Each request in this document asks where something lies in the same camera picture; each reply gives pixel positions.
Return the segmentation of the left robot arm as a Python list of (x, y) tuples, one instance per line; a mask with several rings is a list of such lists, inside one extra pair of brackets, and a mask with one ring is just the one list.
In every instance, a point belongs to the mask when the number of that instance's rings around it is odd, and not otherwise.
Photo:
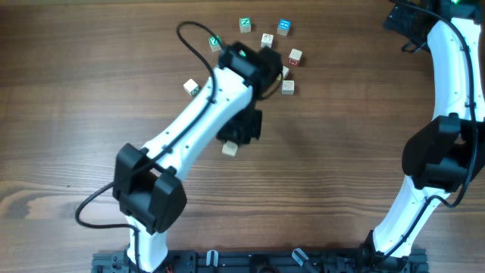
[(132, 270), (154, 272), (168, 254), (169, 227), (184, 210), (182, 182), (208, 143), (236, 146), (261, 136), (262, 112), (255, 104), (283, 70), (281, 55), (255, 52), (241, 42), (227, 46), (201, 92), (159, 135), (117, 154), (113, 197), (134, 226), (126, 250)]

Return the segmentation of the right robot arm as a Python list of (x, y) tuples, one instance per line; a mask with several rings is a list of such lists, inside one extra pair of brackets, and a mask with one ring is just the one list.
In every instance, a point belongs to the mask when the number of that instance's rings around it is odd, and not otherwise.
[(405, 144), (402, 187), (371, 232), (364, 265), (401, 271), (437, 206), (457, 207), (484, 167), (484, 94), (480, 74), (478, 1), (396, 1), (384, 27), (408, 38), (403, 52), (433, 61), (431, 122)]

